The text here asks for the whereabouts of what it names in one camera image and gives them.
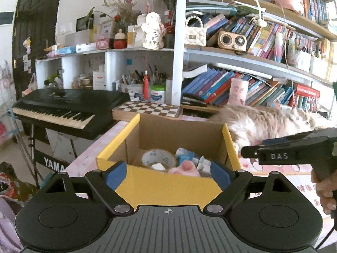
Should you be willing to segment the right hand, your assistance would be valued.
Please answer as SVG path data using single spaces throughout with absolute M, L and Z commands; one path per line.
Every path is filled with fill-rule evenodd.
M 330 215 L 332 211 L 336 211 L 336 199 L 333 196 L 333 192 L 337 189 L 336 171 L 325 180 L 320 180 L 315 170 L 312 169 L 311 181 L 316 184 L 316 194 L 320 197 L 324 213 Z

